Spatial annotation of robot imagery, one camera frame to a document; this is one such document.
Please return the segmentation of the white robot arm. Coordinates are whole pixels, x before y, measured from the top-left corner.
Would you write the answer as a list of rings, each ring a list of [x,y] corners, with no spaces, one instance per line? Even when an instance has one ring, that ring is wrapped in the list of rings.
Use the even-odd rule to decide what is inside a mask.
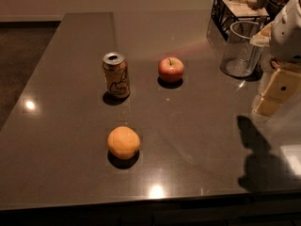
[[[266,117],[275,114],[301,87],[301,0],[290,0],[276,16],[250,40],[251,45],[269,47],[277,67],[265,75],[253,110]]]

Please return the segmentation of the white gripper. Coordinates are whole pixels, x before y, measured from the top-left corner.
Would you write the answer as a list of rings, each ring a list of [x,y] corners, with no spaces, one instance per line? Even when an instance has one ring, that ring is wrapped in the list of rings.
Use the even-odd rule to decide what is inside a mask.
[[[260,30],[250,43],[267,47],[261,59],[263,79],[252,110],[271,117],[301,89],[300,23],[273,21]]]

